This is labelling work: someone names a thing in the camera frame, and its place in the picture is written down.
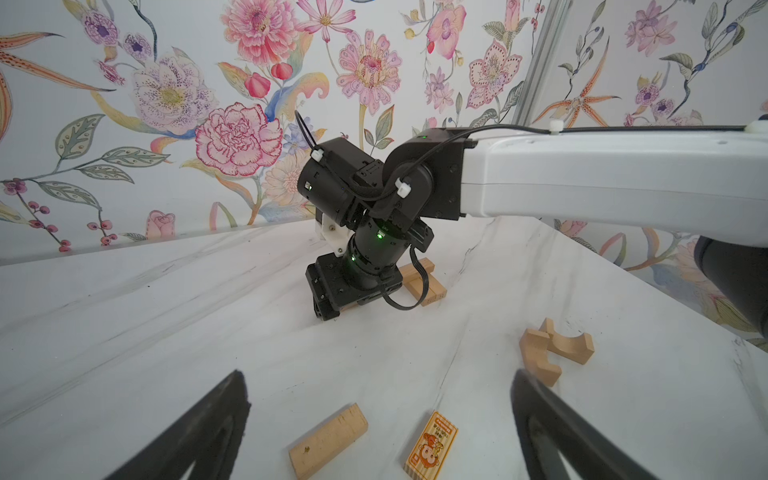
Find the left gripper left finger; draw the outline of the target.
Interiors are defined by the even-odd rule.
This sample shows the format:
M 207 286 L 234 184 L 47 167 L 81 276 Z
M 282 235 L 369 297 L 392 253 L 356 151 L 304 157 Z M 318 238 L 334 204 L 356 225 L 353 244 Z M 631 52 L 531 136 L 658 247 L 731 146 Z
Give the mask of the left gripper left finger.
M 228 479 L 250 411 L 244 374 L 231 372 L 110 479 Z

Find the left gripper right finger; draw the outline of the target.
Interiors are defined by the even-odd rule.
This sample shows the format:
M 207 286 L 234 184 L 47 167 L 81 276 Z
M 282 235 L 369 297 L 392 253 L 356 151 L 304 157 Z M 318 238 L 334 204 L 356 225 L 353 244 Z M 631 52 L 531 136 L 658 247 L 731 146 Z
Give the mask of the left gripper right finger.
M 526 469 L 532 479 L 652 479 L 635 462 L 533 374 L 518 370 L 512 412 Z

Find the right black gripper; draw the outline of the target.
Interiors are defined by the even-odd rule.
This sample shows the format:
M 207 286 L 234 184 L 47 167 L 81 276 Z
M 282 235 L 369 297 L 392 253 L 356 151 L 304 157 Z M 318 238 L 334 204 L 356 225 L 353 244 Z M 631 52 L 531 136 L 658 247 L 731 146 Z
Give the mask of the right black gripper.
M 306 278 L 312 293 L 315 315 L 324 321 L 338 317 L 345 308 L 365 305 L 397 291 L 403 277 L 396 266 L 381 275 L 366 272 L 351 255 L 322 255 L 308 265 Z

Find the long wood block diagonal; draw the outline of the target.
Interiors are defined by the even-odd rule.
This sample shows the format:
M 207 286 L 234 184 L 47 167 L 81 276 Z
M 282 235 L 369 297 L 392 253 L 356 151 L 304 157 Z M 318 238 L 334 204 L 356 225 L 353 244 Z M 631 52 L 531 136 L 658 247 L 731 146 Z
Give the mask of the long wood block diagonal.
M 357 403 L 305 435 L 289 450 L 297 479 L 309 479 L 368 431 L 368 421 Z

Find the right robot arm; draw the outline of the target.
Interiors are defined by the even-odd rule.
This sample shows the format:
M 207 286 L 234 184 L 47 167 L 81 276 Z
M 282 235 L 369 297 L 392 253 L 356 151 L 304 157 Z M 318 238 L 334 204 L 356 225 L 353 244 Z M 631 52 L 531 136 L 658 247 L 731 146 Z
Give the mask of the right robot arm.
M 297 180 L 333 252 L 306 277 L 315 314 L 389 299 L 428 220 L 561 216 L 691 233 L 694 264 L 767 330 L 767 122 L 745 126 L 434 128 L 377 160 L 313 143 Z

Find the wood arch block left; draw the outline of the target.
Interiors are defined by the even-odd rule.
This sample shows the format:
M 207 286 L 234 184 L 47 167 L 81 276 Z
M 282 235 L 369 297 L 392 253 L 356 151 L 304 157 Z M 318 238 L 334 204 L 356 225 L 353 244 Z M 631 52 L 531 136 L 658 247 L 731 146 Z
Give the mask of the wood arch block left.
M 547 387 L 553 387 L 562 369 L 549 362 L 549 344 L 547 333 L 533 329 L 526 329 L 519 342 L 525 369 Z

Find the wood arch block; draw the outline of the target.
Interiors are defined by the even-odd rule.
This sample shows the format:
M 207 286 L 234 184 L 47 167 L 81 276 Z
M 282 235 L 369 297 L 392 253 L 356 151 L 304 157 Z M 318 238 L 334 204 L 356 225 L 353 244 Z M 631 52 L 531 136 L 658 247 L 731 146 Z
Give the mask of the wood arch block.
M 585 365 L 595 353 L 593 338 L 588 333 L 566 337 L 555 330 L 554 321 L 546 318 L 540 330 L 549 337 L 547 350 L 570 361 Z
M 519 342 L 525 369 L 547 387 L 553 387 L 562 369 L 549 362 L 549 344 L 547 333 L 533 329 L 526 329 Z

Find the wood arch block right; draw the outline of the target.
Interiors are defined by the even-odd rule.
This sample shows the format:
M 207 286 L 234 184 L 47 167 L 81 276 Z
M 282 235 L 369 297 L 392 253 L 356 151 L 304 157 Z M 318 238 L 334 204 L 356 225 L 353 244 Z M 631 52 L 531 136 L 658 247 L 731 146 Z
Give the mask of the wood arch block right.
M 593 338 L 588 333 L 566 337 L 555 330 L 554 321 L 546 318 L 540 330 L 549 337 L 547 350 L 570 361 L 585 365 L 595 353 Z

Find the printed wood block upper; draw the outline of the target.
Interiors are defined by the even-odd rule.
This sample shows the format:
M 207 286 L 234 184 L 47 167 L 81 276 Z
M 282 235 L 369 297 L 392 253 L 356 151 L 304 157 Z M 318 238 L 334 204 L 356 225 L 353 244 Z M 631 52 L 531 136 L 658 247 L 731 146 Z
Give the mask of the printed wood block upper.
M 433 411 L 404 463 L 406 473 L 416 480 L 437 479 L 458 432 L 456 425 Z

